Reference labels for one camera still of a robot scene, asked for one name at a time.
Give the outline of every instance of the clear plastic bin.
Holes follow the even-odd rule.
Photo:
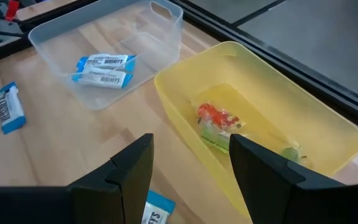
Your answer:
[[[246,123],[247,138],[278,154],[296,141],[320,174],[333,175],[358,153],[355,125],[235,42],[161,71],[155,86],[187,145],[246,215],[229,155],[201,140],[194,104],[212,101],[233,113]]]
[[[98,110],[179,59],[182,16],[180,7],[165,0],[99,0],[37,26],[29,39],[78,99]],[[112,89],[72,82],[79,59],[98,53],[136,55],[128,86]]]

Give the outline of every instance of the gray floor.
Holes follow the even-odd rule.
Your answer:
[[[237,21],[276,0],[189,0],[227,22]]]
[[[240,28],[358,93],[358,0],[287,0]]]

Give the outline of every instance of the red object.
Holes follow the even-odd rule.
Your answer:
[[[7,11],[5,15],[5,19],[7,21],[12,21],[16,15],[17,10],[19,9],[19,2],[10,0],[9,4],[7,5]]]
[[[211,119],[220,129],[230,127],[240,121],[237,116],[233,116],[226,111],[218,111],[213,105],[203,103],[198,107],[198,116],[203,119]]]

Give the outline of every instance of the wooden table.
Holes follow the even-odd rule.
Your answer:
[[[66,4],[55,0],[21,9],[19,19]],[[218,43],[184,23],[181,58]],[[0,88],[17,83],[27,124],[3,135],[0,185],[66,185],[106,162],[144,133],[154,133],[151,188],[176,201],[171,223],[251,223],[231,205],[166,117],[153,80],[101,111],[81,105],[33,48],[0,60]],[[337,180],[358,183],[358,162]]]

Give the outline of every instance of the blue and white wrapper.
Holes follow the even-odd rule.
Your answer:
[[[133,73],[135,69],[135,55],[93,54],[89,57],[82,57],[76,67],[79,69],[86,67],[105,69],[119,68],[127,73]]]
[[[17,93],[19,90],[14,82],[0,89],[0,119],[4,134],[8,134],[25,124],[22,104]]]
[[[175,202],[149,190],[142,224],[166,224],[174,209]]]
[[[132,76],[126,72],[96,67],[86,67],[77,70],[71,79],[75,83],[106,88],[125,88]]]

